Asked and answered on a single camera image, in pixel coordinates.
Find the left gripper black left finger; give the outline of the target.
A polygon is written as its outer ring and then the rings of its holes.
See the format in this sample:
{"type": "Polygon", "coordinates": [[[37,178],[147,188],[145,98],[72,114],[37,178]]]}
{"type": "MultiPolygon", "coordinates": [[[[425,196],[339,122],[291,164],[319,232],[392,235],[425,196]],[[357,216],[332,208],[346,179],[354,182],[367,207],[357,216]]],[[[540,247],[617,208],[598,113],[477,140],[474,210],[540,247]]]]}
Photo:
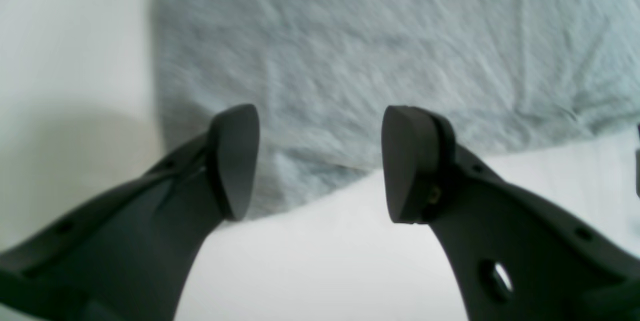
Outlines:
{"type": "Polygon", "coordinates": [[[150,170],[1,254],[1,303],[48,321],[171,321],[205,239],[252,197],[259,115],[240,104],[150,170]]]}

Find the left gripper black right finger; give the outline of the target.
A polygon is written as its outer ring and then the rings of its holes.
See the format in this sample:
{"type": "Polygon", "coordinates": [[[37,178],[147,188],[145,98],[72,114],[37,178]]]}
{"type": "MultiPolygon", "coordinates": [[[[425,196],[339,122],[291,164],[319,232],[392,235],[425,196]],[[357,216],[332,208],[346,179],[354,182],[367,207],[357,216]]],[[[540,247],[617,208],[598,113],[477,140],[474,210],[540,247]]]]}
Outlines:
{"type": "Polygon", "coordinates": [[[471,321],[637,321],[639,259],[549,200],[503,180],[445,117],[382,116],[391,221],[427,225],[471,321]]]}

